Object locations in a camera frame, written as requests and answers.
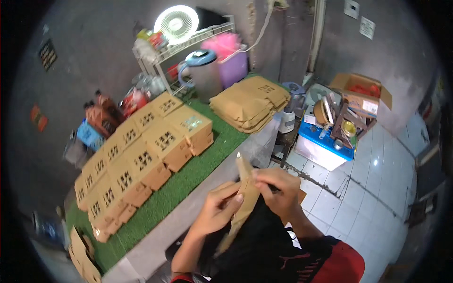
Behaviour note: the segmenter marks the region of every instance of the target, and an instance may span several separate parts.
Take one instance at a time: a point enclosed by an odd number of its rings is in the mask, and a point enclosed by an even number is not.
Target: hand
[[[255,169],[252,171],[255,187],[263,195],[266,205],[281,219],[289,222],[299,216],[302,208],[298,204],[300,179],[280,168]],[[273,193],[268,184],[276,186],[280,191]]]
[[[244,196],[233,196],[239,190],[240,183],[226,182],[210,191],[191,230],[198,236],[219,231],[241,207]]]

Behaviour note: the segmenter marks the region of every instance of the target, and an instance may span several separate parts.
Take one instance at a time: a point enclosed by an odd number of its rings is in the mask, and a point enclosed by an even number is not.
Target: finger
[[[255,182],[264,182],[276,186],[279,189],[284,187],[285,174],[289,174],[280,168],[254,169],[252,176]]]
[[[223,187],[223,188],[221,188],[219,190],[216,190],[214,192],[214,195],[219,201],[223,201],[227,197],[229,197],[232,194],[234,194],[235,192],[239,191],[240,187],[241,187],[241,183],[239,183],[239,182],[238,183],[234,183],[234,184],[229,185],[227,187]]]
[[[223,220],[230,220],[233,214],[235,214],[239,208],[241,207],[242,203],[244,202],[244,196],[242,194],[235,195],[234,198],[230,200],[228,205],[223,209],[218,215]]]
[[[229,186],[231,186],[231,185],[233,185],[233,184],[235,184],[235,182],[233,182],[233,181],[228,181],[228,182],[225,182],[225,183],[223,183],[222,185],[220,185],[220,186],[218,186],[218,187],[212,189],[211,191],[212,191],[212,192],[216,192],[216,191],[221,190],[221,189],[223,189],[223,188],[225,188],[225,187],[229,187]]]
[[[269,186],[264,182],[256,182],[255,187],[263,195],[265,201],[271,201],[274,199],[274,194],[270,190]]]

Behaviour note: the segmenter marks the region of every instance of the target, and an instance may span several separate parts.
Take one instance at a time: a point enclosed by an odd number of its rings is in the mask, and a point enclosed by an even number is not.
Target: white tiled floor
[[[366,269],[361,282],[377,282],[387,264],[398,258],[407,235],[404,219],[416,192],[411,155],[376,124],[359,141],[355,159],[332,172],[295,152],[287,163],[324,185],[302,179],[307,193],[302,208],[308,218],[362,255]]]

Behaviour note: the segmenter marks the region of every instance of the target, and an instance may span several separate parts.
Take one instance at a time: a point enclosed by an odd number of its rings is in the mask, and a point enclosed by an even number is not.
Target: white wire rack
[[[221,34],[228,31],[233,33],[236,32],[236,28],[234,25],[234,16],[226,15],[224,17],[228,19],[227,23],[213,25],[210,26],[209,28],[199,30],[186,42],[164,47],[157,53],[153,61],[150,61],[146,58],[142,58],[135,49],[132,49],[132,52],[134,53],[134,56],[137,59],[137,62],[140,66],[140,69],[142,70],[143,73],[147,75],[152,76],[159,75],[162,81],[164,82],[165,88],[170,94],[175,95],[181,92],[185,87],[180,85],[178,81],[169,84],[165,76],[166,73],[164,73],[160,64],[162,64],[165,60],[171,58],[172,56],[178,54],[179,52],[185,50],[186,48],[194,44],[200,43],[205,39],[211,38],[217,34]]]

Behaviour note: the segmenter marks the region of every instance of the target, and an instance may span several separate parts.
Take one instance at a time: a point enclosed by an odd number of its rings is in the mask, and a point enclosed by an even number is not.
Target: white fan
[[[157,17],[154,31],[162,31],[169,44],[183,43],[195,34],[198,28],[198,15],[194,9],[177,5],[166,9]]]

